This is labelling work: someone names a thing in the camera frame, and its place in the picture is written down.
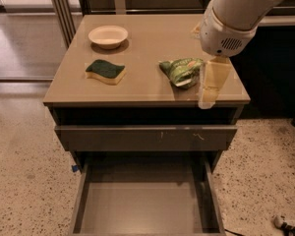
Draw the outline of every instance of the bowl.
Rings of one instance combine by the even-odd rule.
[[[128,37],[126,29],[117,26],[105,26],[93,29],[88,38],[102,49],[115,49]]]

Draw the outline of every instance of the concrete floor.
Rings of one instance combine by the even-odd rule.
[[[0,15],[0,75],[52,76],[65,53],[55,18],[14,17]],[[80,173],[42,104],[48,86],[0,84],[0,235],[68,231]],[[214,173],[224,226],[283,235],[272,219],[295,219],[295,128],[287,119],[239,120],[238,128]]]

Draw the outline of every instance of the wooden tabletop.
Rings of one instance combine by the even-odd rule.
[[[174,88],[158,67],[159,61],[212,57],[204,53],[191,30],[202,15],[84,16],[43,99],[46,106],[175,106],[198,102],[199,86]],[[128,39],[115,50],[91,45],[89,32],[100,26],[125,28]],[[96,59],[124,64],[126,75],[117,86],[86,79],[85,69]],[[218,102],[248,103],[250,98],[232,69]]]

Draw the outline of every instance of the speckled floor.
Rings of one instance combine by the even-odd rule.
[[[68,231],[80,173],[71,171],[72,158],[42,105],[47,89],[0,84],[0,236]],[[295,128],[287,119],[240,120],[238,127],[214,173],[224,226],[283,235],[272,219],[295,219]]]

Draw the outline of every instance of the open drawer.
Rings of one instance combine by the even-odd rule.
[[[227,150],[233,125],[56,126],[67,151],[209,151]]]
[[[207,159],[191,152],[88,157],[69,235],[224,236]]]

